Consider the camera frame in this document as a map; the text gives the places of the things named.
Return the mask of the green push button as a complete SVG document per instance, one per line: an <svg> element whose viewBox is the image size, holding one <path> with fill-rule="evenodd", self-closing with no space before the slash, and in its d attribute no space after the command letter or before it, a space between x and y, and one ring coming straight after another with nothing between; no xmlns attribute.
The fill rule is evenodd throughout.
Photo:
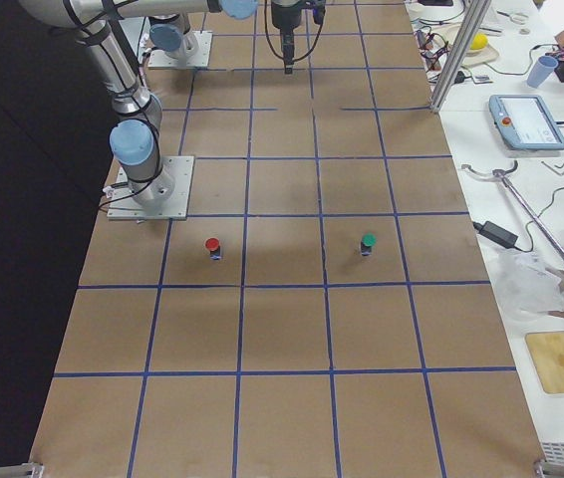
<svg viewBox="0 0 564 478"><path fill-rule="evenodd" d="M377 243L377 237L373 233L364 234L360 241L360 253L362 256L370 256Z"/></svg>

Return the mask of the red push button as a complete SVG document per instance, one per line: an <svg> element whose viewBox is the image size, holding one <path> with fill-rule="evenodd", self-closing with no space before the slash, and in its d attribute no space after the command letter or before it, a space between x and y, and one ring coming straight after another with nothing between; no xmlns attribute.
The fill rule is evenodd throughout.
<svg viewBox="0 0 564 478"><path fill-rule="evenodd" d="M211 260L222 259L221 242L217 237L210 237L206 239L204 247L208 251Z"/></svg>

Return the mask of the white tray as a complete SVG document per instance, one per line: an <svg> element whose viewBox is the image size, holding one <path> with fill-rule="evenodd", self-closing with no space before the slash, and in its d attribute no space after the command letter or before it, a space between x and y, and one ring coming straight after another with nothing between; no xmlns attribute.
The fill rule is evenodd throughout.
<svg viewBox="0 0 564 478"><path fill-rule="evenodd" d="M434 31L441 36L441 40L440 40L441 44L442 45L447 44L448 49L451 51L454 47L455 39L458 35L459 25L456 24L456 25L440 26L434 29ZM477 33L485 34L481 30L478 30ZM491 46L490 38L488 36L487 38L488 38L488 45L481 51L471 52L469 50L470 46L468 47L468 50L465 53L465 56L461 62L461 65L463 67L471 68L485 63L493 62L498 59L499 57L498 51Z"/></svg>

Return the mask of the yellow lemon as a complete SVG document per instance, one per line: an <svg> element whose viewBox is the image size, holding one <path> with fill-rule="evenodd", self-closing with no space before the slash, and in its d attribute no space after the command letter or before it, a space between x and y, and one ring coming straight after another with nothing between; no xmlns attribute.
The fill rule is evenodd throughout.
<svg viewBox="0 0 564 478"><path fill-rule="evenodd" d="M477 52L483 50L488 45L488 38L485 34L477 33L470 44L469 50Z"/></svg>

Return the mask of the metal rod with hook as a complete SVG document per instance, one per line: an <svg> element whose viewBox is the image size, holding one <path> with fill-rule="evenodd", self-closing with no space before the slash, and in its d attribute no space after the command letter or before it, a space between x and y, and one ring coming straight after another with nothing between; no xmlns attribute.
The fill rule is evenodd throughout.
<svg viewBox="0 0 564 478"><path fill-rule="evenodd" d="M510 176L518 169L518 160L514 159L512 165L507 169L495 168L489 173L480 172L474 169L470 164L463 163L460 166L460 170L466 170L475 177L484 181L494 181L500 182L504 188L512 194L512 197L516 202L522 207L525 213L529 216L531 222L536 225L539 231L543 234L545 239L551 245L553 250L558 254L561 260L564 262L564 248L558 242L557 238L552 234L552 232L547 228L544 222L541 220L540 215L530 206L527 200L521 195L516 186L512 183Z"/></svg>

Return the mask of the blue teach pendant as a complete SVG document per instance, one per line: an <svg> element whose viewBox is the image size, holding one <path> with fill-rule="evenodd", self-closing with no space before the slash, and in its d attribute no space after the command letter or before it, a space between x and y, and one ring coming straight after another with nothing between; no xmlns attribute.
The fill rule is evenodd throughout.
<svg viewBox="0 0 564 478"><path fill-rule="evenodd" d="M488 108L503 143L512 150L562 151L564 135L537 95L493 95Z"/></svg>

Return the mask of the blue plastic cup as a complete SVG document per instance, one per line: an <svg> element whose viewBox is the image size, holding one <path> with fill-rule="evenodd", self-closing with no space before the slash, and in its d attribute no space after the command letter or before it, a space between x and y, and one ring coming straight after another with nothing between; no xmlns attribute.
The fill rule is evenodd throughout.
<svg viewBox="0 0 564 478"><path fill-rule="evenodd" d="M528 77L526 79L526 85L530 88L539 88L548 77L555 71L559 61L549 55L540 56L532 66Z"/></svg>

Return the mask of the black power adapter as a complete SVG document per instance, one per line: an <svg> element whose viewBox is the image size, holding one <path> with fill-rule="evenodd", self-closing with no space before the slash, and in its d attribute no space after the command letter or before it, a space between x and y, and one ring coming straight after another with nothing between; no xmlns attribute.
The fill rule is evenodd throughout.
<svg viewBox="0 0 564 478"><path fill-rule="evenodd" d="M491 221L472 222L472 225L479 235L505 249L513 249L516 246L518 236Z"/></svg>

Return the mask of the clear plastic bag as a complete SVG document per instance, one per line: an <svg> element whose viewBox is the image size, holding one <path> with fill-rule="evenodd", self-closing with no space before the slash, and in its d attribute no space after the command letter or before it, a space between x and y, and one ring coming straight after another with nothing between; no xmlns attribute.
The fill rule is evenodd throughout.
<svg viewBox="0 0 564 478"><path fill-rule="evenodd" d="M501 252L490 265L495 298L505 314L564 319L564 270L551 267L537 253L516 250Z"/></svg>

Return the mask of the aluminium frame post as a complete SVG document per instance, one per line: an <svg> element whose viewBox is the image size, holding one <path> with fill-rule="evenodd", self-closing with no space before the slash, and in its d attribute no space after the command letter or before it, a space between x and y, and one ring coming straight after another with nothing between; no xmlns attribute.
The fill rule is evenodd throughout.
<svg viewBox="0 0 564 478"><path fill-rule="evenodd" d="M490 0L475 0L471 1L467 6L462 23L450 48L450 53L446 58L443 69L432 91L429 106L432 113L437 114L440 112L450 88L454 85L456 74L459 71L474 36L481 26L490 3Z"/></svg>

